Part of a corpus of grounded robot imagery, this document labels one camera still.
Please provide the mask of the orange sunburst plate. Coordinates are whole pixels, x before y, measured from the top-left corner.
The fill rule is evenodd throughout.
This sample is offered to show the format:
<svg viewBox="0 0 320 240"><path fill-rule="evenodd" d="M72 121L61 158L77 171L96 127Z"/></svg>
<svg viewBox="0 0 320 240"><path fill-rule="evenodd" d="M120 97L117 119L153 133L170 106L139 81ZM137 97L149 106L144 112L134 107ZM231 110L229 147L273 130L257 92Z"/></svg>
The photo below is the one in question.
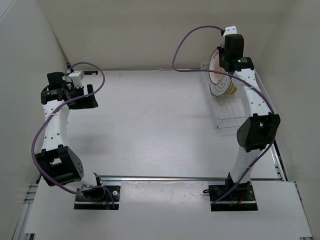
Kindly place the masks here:
<svg viewBox="0 0 320 240"><path fill-rule="evenodd" d="M223 77L224 77L222 73L224 73L225 70L222 67L220 67L219 60L220 60L219 50L216 49L210 57L209 66L208 66L208 69L210 70L209 79L210 79L210 82L214 85L218 85L223 80Z"/></svg>

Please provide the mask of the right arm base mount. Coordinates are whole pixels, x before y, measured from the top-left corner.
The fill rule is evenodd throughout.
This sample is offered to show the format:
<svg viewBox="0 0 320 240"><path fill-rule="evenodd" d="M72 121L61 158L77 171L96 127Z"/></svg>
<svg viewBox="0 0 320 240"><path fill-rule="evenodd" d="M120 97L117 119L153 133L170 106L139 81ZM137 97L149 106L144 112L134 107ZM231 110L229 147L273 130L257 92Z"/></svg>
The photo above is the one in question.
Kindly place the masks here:
<svg viewBox="0 0 320 240"><path fill-rule="evenodd" d="M242 212L258 210L252 184L249 184L246 188L238 187L228 196L213 204L213 202L222 197L227 191L228 190L225 185L209 185L208 189L202 191L203 194L209 194L212 212Z"/></svg>

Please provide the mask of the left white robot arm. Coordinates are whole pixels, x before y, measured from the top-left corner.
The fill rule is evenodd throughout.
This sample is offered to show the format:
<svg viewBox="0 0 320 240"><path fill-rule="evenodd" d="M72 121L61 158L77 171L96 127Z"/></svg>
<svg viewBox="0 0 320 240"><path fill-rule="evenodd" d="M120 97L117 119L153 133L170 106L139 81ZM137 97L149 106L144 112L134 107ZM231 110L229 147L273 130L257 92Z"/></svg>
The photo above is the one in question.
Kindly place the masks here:
<svg viewBox="0 0 320 240"><path fill-rule="evenodd" d="M70 110L94 109L99 105L93 95L91 84L82 85L85 74L74 71L68 74L47 74L48 86L41 92L41 104L45 120L44 139L40 152L35 154L36 163L45 172L43 176L49 186L52 180L61 185L80 188L89 186L87 194L100 200L105 188L97 183L94 173L85 172L80 158L68 146L67 120Z"/></svg>

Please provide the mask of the white green-rimmed plate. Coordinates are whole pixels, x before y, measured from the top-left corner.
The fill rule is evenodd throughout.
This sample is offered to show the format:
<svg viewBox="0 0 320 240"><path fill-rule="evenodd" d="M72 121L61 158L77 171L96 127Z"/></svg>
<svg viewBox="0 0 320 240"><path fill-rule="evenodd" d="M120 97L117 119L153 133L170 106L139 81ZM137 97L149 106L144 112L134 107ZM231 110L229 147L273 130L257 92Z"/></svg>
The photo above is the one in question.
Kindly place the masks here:
<svg viewBox="0 0 320 240"><path fill-rule="evenodd" d="M210 83L211 93L215 97L222 97L227 93L228 89L231 86L231 83L232 83L232 81L231 81L230 77L223 75L220 83L218 83L218 84Z"/></svg>

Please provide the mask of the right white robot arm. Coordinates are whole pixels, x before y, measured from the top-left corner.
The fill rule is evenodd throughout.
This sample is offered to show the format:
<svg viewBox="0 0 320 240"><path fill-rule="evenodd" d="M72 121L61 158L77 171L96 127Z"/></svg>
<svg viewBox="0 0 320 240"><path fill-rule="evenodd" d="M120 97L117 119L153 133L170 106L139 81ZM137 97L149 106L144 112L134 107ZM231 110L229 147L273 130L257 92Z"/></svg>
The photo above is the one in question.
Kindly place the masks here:
<svg viewBox="0 0 320 240"><path fill-rule="evenodd" d="M243 36L225 33L218 53L219 65L234 82L245 113L245 121L236 133L239 144L236 162L229 173L233 182L224 188L226 197L236 200L243 193L241 185L251 180L253 166L270 149L280 116L273 111L257 84L252 59L243 55Z"/></svg>

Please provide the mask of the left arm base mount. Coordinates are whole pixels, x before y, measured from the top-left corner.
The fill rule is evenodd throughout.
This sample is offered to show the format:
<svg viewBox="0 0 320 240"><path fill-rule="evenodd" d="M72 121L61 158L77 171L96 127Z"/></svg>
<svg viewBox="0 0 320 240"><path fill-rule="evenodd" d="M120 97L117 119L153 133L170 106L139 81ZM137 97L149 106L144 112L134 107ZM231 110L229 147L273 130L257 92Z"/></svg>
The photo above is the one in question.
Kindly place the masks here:
<svg viewBox="0 0 320 240"><path fill-rule="evenodd" d="M104 186L111 193L102 188L84 190L75 196L75 210L108 210L115 211L120 206L121 183L120 182L105 182Z"/></svg>

